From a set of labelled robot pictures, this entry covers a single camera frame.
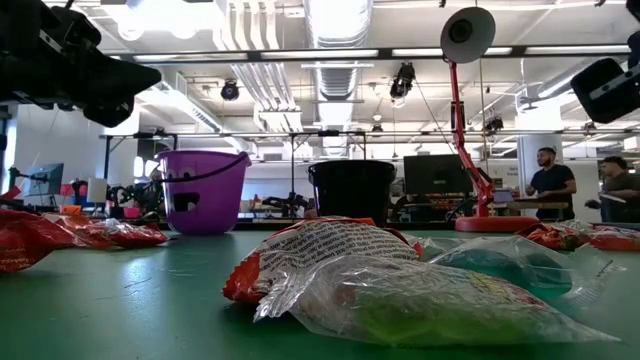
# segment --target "man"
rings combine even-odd
[[[549,147],[538,150],[538,165],[542,170],[533,175],[531,185],[526,188],[527,195],[531,196],[537,191],[541,201],[566,202],[569,206],[562,210],[538,209],[536,216],[547,220],[575,218],[572,195],[578,189],[571,169],[565,165],[556,164],[556,151]]]
[[[589,200],[585,206],[601,209],[602,221],[627,222],[640,221],[640,177],[630,174],[627,162],[620,156],[609,156],[603,161],[604,194],[615,196],[626,203],[601,198]]]

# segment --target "green table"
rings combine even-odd
[[[390,349],[314,335],[291,316],[253,324],[253,309],[223,298],[220,290],[233,267],[267,235],[181,238],[135,251],[61,250],[31,269],[0,274],[0,359],[619,360],[640,355],[640,254],[612,253],[628,271],[611,279],[600,306],[582,319],[623,343]]]

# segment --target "fluorescent light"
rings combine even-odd
[[[315,64],[302,64],[301,69],[361,69],[361,68],[373,68],[375,65],[372,63],[315,63]]]
[[[630,52],[627,45],[581,45],[581,46],[531,46],[525,51],[527,55],[549,55],[549,54],[603,54],[603,53],[620,53],[628,54]]]
[[[485,52],[485,55],[509,55],[511,54],[511,51],[513,50],[513,48],[510,47],[495,47],[495,48],[489,48],[487,50],[487,52]]]
[[[378,56],[378,50],[349,49],[349,50],[310,50],[310,51],[263,51],[263,59],[324,59],[334,57],[370,58]]]
[[[442,56],[442,49],[393,49],[391,50],[393,57],[410,57],[410,56]]]
[[[214,54],[152,54],[135,55],[133,57],[138,62],[153,61],[225,61],[225,60],[247,60],[246,53],[214,53]]]

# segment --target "black camera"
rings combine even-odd
[[[627,10],[640,21],[640,0],[627,0]],[[628,69],[617,60],[597,60],[571,79],[571,87],[591,120],[608,124],[640,108],[640,31],[627,40]]]
[[[398,71],[398,75],[393,78],[393,84],[391,85],[391,90],[389,91],[389,95],[391,95],[392,99],[402,99],[413,87],[413,80],[416,79],[416,70],[413,68],[413,64],[410,62],[402,64],[400,70]]]
[[[224,86],[222,87],[222,91],[220,91],[220,96],[226,101],[234,101],[237,100],[240,96],[240,90],[238,90],[238,85],[236,80],[227,80],[224,82]]]
[[[48,8],[40,0],[2,0],[0,105],[79,108],[103,126],[119,125],[131,116],[135,95],[159,82],[161,74],[102,54],[101,41],[79,12]]]

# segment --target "wire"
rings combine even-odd
[[[232,167],[234,167],[234,166],[240,164],[242,161],[246,160],[248,157],[249,157],[249,154],[247,154],[246,152],[243,152],[242,154],[240,154],[240,156],[237,159],[235,159],[234,161],[232,161],[228,165],[221,167],[220,169],[208,172],[206,174],[197,175],[197,176],[189,176],[189,177],[182,177],[182,178],[167,178],[167,179],[161,180],[160,182],[182,183],[182,182],[189,182],[189,181],[196,181],[196,180],[206,179],[208,177],[218,175],[220,173],[223,173],[223,172],[231,169]]]
[[[447,146],[449,146],[449,150],[451,150],[451,153],[455,154],[455,151],[453,151],[453,147],[451,147],[451,144],[449,143],[449,140],[447,140],[447,137],[444,134],[444,131],[442,131],[442,126],[438,123],[438,120],[436,119],[436,116],[433,114],[433,111],[431,110],[431,106],[429,106],[429,102],[427,101],[427,97],[424,96],[424,93],[422,92],[422,87],[420,86],[420,81],[418,80],[417,77],[416,77],[416,85],[418,86],[418,90],[420,91],[420,96],[422,96],[422,101],[424,101],[424,104],[427,106],[427,109],[429,110],[429,114],[431,114],[431,118],[433,118],[433,121],[436,123],[436,126],[438,127],[438,130],[440,131],[440,135],[442,135],[442,139],[444,139],[445,144],[447,144]]]

